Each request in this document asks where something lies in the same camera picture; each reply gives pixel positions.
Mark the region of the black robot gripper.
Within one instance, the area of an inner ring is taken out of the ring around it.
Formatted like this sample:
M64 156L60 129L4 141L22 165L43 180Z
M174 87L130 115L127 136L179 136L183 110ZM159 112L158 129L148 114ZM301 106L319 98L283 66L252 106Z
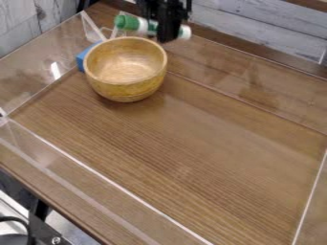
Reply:
M178 38L182 21L190 18L194 0L139 0L142 16L158 21L158 39L167 43Z

